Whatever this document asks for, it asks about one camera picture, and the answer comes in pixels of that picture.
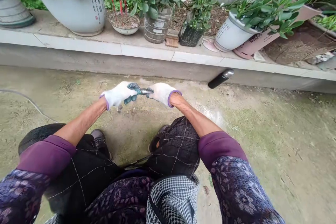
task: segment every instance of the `small wooden block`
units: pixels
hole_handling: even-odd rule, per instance
[[[168,47],[179,47],[179,40],[176,38],[166,37],[166,46]]]

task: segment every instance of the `glove purple cuff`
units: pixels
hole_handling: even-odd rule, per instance
[[[109,102],[107,101],[107,99],[106,99],[106,110],[109,110],[110,109],[110,105],[109,105]]]
[[[170,97],[171,97],[171,95],[172,95],[172,93],[179,93],[180,95],[182,95],[182,93],[180,92],[180,91],[178,91],[178,90],[173,90],[173,91],[171,91],[170,92],[170,94],[169,94],[169,96],[168,96],[168,106],[170,107],[170,108],[173,108],[174,106],[172,106],[172,105],[170,105],[170,102],[169,102],[169,100],[170,100]]]

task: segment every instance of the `floral patterned sleeve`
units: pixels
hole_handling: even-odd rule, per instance
[[[285,223],[246,160],[222,156],[210,172],[223,223]]]
[[[40,210],[47,175],[15,169],[0,183],[0,223],[33,223]]]

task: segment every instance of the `dark shoe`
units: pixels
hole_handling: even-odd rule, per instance
[[[157,147],[156,145],[158,144],[158,142],[160,141],[162,134],[164,133],[164,131],[169,127],[169,125],[165,125],[163,126],[159,132],[156,134],[156,136],[153,138],[153,140],[151,141],[151,143],[148,145],[148,151],[149,153],[153,153]]]
[[[91,132],[91,135],[94,138],[94,144],[98,151],[102,152],[107,158],[112,160],[112,154],[109,152],[106,141],[105,141],[105,135],[100,129],[94,129]]]

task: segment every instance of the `small metal nozzle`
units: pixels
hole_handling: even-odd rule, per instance
[[[154,92],[151,90],[145,89],[145,88],[140,89],[140,95],[146,95],[149,93],[154,93]]]

